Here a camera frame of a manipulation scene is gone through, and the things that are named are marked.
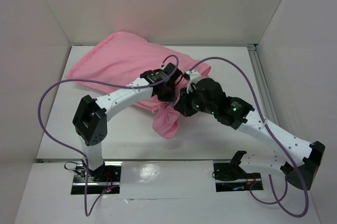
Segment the pink satin pillowcase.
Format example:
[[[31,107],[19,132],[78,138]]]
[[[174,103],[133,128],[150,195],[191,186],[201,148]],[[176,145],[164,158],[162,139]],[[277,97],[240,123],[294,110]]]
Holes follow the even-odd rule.
[[[90,79],[83,82],[102,93],[109,94],[115,87],[95,84],[94,81],[126,86],[141,73],[160,68],[164,59],[179,65],[185,72],[190,68],[207,77],[211,67],[189,55],[176,52],[167,47],[150,43],[146,39],[128,32],[116,32],[101,41],[81,58],[67,73],[68,79]]]

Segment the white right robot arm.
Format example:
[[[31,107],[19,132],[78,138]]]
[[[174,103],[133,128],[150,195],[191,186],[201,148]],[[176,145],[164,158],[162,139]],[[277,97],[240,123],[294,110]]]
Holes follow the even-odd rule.
[[[325,152],[323,143],[302,140],[267,121],[251,104],[227,96],[218,82],[203,78],[196,70],[185,72],[183,77],[187,86],[180,90],[176,111],[184,117],[210,114],[222,125],[255,138],[275,152],[269,157],[237,151],[230,164],[234,177],[255,172],[279,174],[298,189],[311,189]]]

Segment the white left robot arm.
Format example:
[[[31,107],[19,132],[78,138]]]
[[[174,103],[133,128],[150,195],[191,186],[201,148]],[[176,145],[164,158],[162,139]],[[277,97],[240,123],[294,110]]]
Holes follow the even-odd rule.
[[[76,133],[81,138],[85,175],[99,181],[106,172],[102,157],[102,141],[107,136],[108,121],[137,102],[156,96],[159,101],[175,100],[176,81],[183,73],[172,63],[161,69],[149,70],[132,81],[127,88],[92,98],[80,100],[73,118]]]

